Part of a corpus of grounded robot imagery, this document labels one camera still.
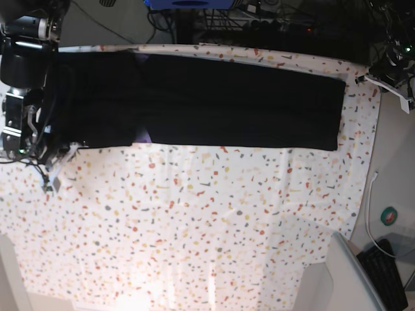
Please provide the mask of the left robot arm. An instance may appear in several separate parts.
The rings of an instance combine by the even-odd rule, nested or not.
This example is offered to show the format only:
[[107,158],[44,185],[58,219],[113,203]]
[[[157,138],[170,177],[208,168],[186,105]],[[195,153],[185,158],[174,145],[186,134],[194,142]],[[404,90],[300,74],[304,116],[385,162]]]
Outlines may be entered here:
[[379,59],[369,73],[399,88],[414,81],[414,1],[369,1],[382,28]]

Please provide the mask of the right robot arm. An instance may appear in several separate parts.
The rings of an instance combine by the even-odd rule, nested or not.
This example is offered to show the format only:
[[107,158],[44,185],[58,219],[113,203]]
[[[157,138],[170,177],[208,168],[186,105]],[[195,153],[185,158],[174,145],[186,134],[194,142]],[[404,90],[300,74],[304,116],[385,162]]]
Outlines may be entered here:
[[43,165],[62,147],[53,129],[58,113],[61,67],[58,45],[70,1],[1,2],[1,164]]

